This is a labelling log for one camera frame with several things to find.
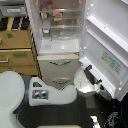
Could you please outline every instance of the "door shelf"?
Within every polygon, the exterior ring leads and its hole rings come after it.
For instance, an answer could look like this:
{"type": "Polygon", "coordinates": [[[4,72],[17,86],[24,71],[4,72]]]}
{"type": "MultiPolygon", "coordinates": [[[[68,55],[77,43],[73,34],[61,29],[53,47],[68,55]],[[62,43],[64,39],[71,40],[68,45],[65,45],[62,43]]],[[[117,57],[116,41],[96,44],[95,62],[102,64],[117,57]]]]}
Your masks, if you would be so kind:
{"type": "Polygon", "coordinates": [[[91,30],[87,30],[93,38],[95,38],[100,44],[102,44],[105,48],[107,48],[116,58],[118,58],[125,66],[128,67],[128,62],[124,59],[120,54],[118,54],[113,48],[111,48],[106,42],[104,42],[100,37],[98,37],[94,32],[91,30]]]}
{"type": "Polygon", "coordinates": [[[108,26],[100,22],[96,17],[90,16],[87,18],[92,24],[99,28],[103,33],[110,37],[115,43],[122,47],[126,52],[128,52],[128,43],[121,38],[116,32],[112,31],[108,26]]]}
{"type": "Polygon", "coordinates": [[[54,21],[54,20],[43,20],[42,21],[42,28],[79,28],[79,22],[76,19],[69,19],[69,20],[60,20],[60,21],[54,21]]]}

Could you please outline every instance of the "glass shelf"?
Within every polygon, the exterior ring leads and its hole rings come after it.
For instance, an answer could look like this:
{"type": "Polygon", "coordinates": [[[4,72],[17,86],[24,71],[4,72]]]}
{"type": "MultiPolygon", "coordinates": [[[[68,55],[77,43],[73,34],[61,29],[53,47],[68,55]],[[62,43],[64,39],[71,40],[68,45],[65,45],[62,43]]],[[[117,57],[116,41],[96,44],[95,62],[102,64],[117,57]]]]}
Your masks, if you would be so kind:
{"type": "Polygon", "coordinates": [[[79,8],[71,8],[71,9],[52,9],[52,10],[40,10],[41,12],[79,12],[81,11],[79,8]]]}
{"type": "Polygon", "coordinates": [[[50,20],[43,20],[42,21],[42,28],[79,28],[80,25],[76,19],[63,19],[60,21],[54,21],[53,19],[50,20]]]}

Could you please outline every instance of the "white refrigerator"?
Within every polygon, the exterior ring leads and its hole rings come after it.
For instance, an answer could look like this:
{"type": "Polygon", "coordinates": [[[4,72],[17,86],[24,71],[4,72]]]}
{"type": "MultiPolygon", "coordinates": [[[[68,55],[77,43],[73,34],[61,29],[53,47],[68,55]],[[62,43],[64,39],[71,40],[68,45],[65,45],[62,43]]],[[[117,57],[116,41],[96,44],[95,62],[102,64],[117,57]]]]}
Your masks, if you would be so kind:
{"type": "Polygon", "coordinates": [[[128,0],[25,2],[38,58],[78,53],[111,97],[122,100],[128,92],[128,0]]]}

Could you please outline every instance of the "refrigerator shelf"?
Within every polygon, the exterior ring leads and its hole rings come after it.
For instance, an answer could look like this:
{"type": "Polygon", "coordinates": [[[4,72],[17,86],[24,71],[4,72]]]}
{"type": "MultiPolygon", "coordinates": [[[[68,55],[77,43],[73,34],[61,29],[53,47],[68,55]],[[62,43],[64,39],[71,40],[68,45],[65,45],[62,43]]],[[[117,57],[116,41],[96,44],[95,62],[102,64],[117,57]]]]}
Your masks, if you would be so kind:
{"type": "Polygon", "coordinates": [[[39,10],[39,13],[41,12],[79,12],[81,11],[79,8],[70,8],[70,9],[51,9],[51,10],[39,10]]]}
{"type": "MultiPolygon", "coordinates": [[[[63,15],[62,16],[62,20],[65,20],[65,19],[78,19],[78,18],[80,18],[80,16],[77,15],[77,14],[75,14],[75,15],[69,15],[69,16],[67,16],[67,15],[63,15]]],[[[54,20],[54,17],[53,16],[48,16],[47,18],[42,19],[42,20],[54,20]]]]}
{"type": "Polygon", "coordinates": [[[50,29],[50,28],[79,28],[79,22],[76,19],[69,19],[69,20],[43,20],[42,28],[50,29]]]}

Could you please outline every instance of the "white plastic panel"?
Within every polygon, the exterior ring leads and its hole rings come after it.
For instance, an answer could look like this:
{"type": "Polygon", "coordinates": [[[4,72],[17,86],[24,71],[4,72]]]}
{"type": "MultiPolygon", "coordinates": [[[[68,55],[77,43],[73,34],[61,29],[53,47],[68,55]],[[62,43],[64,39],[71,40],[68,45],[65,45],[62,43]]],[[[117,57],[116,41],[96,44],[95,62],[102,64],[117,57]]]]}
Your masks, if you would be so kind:
{"type": "Polygon", "coordinates": [[[93,0],[89,12],[128,43],[128,5],[121,0],[93,0]]]}
{"type": "Polygon", "coordinates": [[[80,61],[91,64],[91,73],[118,99],[128,80],[127,13],[128,6],[119,0],[87,0],[80,48],[80,61]]]}

